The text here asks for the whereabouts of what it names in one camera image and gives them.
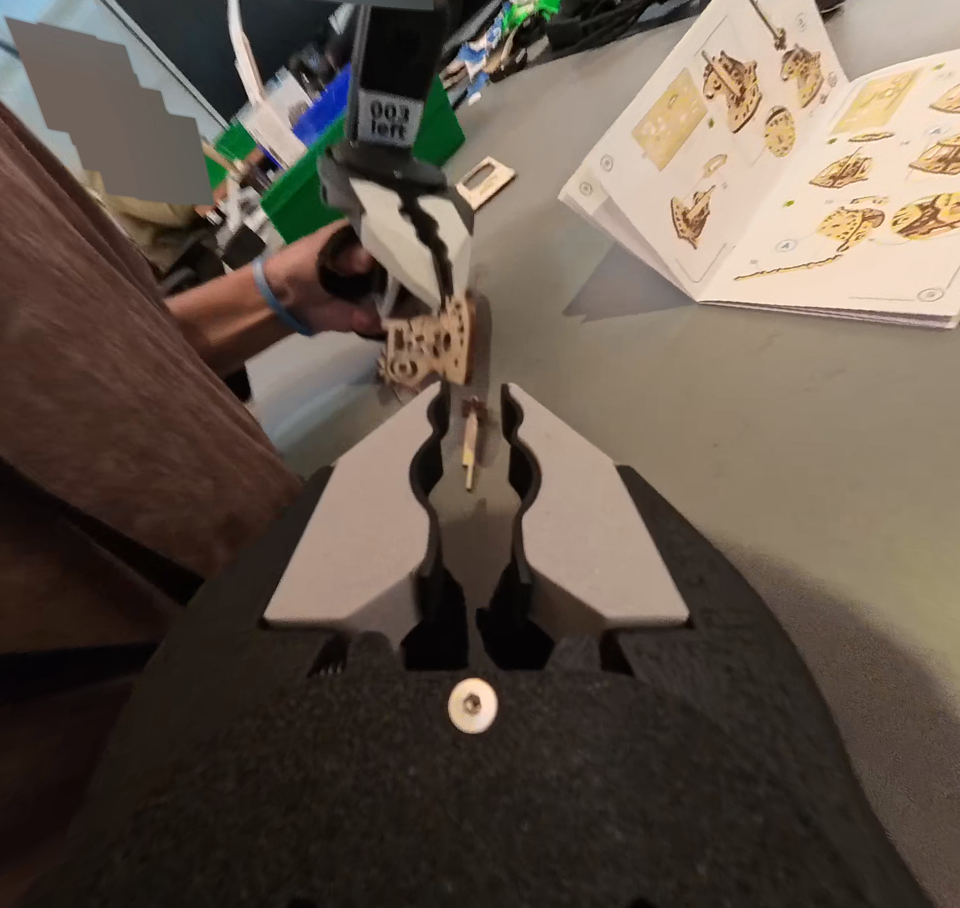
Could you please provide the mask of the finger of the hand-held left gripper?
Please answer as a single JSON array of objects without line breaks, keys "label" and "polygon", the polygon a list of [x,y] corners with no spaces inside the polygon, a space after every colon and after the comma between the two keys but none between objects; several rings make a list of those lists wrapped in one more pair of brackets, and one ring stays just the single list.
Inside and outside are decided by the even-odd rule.
[{"label": "finger of the hand-held left gripper", "polygon": [[414,293],[421,302],[464,295],[471,285],[472,215],[457,192],[415,197]]},{"label": "finger of the hand-held left gripper", "polygon": [[402,291],[426,310],[443,305],[433,253],[402,213],[402,197],[394,189],[362,177],[350,177],[348,186],[359,205],[357,230],[362,247],[385,271],[387,280],[373,296],[378,310],[396,310]]}]

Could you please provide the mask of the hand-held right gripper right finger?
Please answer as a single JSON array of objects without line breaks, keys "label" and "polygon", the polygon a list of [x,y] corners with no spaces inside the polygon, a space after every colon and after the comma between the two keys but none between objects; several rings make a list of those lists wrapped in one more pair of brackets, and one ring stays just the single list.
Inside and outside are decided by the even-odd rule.
[{"label": "hand-held right gripper right finger", "polygon": [[689,606],[615,462],[517,384],[501,386],[500,414],[519,507],[486,609],[492,625],[546,635],[688,625]]}]

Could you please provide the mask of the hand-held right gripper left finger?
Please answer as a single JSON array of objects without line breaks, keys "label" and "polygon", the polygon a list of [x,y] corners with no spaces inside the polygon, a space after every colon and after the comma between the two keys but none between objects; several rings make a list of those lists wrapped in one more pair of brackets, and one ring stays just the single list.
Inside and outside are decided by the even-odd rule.
[{"label": "hand-held right gripper left finger", "polygon": [[450,409],[450,386],[428,386],[337,460],[263,612],[268,627],[454,632],[463,594],[430,499]]}]

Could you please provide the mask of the wooden model assembly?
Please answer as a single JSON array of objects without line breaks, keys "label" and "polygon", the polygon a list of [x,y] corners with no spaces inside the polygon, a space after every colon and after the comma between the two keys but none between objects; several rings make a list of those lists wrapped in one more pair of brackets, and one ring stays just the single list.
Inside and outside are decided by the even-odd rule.
[{"label": "wooden model assembly", "polygon": [[470,383],[474,369],[476,310],[473,296],[457,294],[437,314],[391,318],[378,376],[387,385],[418,392],[432,377],[453,385]]}]

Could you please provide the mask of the small wooden peg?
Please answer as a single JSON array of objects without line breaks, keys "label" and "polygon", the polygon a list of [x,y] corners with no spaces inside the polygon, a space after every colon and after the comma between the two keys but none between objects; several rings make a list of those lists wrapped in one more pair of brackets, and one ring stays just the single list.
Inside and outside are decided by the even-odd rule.
[{"label": "small wooden peg", "polygon": [[482,447],[483,430],[488,420],[488,406],[481,397],[472,395],[462,401],[461,466],[464,488],[468,493],[474,491],[478,453]]}]

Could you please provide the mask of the person's left forearm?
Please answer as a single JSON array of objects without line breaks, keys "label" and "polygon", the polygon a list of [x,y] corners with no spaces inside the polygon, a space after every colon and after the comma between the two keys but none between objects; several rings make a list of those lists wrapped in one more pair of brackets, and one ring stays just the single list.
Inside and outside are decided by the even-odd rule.
[{"label": "person's left forearm", "polygon": [[261,299],[251,266],[164,299],[187,343],[223,378],[296,334],[279,322]]}]

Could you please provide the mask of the person's left hand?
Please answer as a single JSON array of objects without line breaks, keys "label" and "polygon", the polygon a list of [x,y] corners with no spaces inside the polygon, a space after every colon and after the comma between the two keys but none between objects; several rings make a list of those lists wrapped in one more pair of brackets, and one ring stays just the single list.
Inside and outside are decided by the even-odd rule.
[{"label": "person's left hand", "polygon": [[345,219],[284,246],[266,261],[271,289],[315,334],[352,333],[370,340],[384,334],[374,303],[380,270]]}]

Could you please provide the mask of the laser-cut wooden part sheet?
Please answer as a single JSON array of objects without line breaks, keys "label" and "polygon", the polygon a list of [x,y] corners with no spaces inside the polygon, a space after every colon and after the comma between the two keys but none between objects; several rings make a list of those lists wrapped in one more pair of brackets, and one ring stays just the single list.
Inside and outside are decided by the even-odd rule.
[{"label": "laser-cut wooden part sheet", "polygon": [[516,177],[516,169],[488,155],[466,172],[454,187],[470,211],[477,213]]}]

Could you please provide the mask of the blue plastic bin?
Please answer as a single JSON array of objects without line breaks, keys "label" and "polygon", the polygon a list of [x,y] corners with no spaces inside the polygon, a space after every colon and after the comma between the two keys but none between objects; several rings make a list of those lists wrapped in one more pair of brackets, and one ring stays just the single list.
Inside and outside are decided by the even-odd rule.
[{"label": "blue plastic bin", "polygon": [[293,123],[292,132],[307,148],[335,123],[342,121],[348,108],[352,66],[345,65]]}]

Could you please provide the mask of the green plastic bin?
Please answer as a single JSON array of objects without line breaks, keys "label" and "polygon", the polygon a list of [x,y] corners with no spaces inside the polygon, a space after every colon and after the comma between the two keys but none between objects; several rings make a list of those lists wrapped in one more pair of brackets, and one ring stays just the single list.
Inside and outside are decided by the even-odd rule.
[{"label": "green plastic bin", "polygon": [[[335,122],[291,168],[277,173],[259,200],[260,210],[281,239],[295,242],[336,220],[325,204],[318,174],[319,158],[344,135],[344,119]],[[465,143],[465,135],[440,78],[435,76],[414,142],[418,160],[443,167]]]}]

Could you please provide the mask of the blue and white toy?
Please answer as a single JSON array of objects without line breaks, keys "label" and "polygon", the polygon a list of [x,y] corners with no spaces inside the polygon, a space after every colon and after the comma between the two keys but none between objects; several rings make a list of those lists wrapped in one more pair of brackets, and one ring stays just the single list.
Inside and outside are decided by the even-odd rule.
[{"label": "blue and white toy", "polygon": [[491,82],[493,61],[503,39],[502,20],[495,20],[486,31],[473,41],[462,44],[450,67],[459,69],[463,78],[454,82],[453,107],[476,103],[483,90]]}]

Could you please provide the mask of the white paper packet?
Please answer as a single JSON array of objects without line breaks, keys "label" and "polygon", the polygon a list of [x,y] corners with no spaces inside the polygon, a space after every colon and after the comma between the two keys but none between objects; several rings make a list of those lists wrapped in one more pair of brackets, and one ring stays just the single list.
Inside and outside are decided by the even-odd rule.
[{"label": "white paper packet", "polygon": [[226,0],[226,26],[234,52],[235,67],[250,105],[247,130],[281,168],[289,169],[306,153],[306,146],[293,133],[290,123],[282,119],[268,98],[244,31],[239,0]]}]

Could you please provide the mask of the green toy figure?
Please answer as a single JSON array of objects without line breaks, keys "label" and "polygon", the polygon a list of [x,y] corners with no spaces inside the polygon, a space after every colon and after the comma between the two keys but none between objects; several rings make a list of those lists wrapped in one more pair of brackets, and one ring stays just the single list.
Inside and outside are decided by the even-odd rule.
[{"label": "green toy figure", "polygon": [[501,29],[510,33],[535,16],[550,21],[562,6],[562,0],[505,0],[499,16]]}]

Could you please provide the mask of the person's brown garment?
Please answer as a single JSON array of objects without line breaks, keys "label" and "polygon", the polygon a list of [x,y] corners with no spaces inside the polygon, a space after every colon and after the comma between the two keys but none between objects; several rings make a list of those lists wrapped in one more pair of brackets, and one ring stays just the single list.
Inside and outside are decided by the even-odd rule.
[{"label": "person's brown garment", "polygon": [[301,481],[141,250],[2,105],[2,906],[192,593]]}]

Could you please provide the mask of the open instruction booklet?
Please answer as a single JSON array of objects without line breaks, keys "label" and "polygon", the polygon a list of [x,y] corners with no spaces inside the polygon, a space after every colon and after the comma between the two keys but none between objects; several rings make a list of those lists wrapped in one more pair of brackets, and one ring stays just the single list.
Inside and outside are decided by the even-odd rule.
[{"label": "open instruction booklet", "polygon": [[958,0],[850,77],[814,0],[711,0],[558,199],[693,302],[958,326]]}]

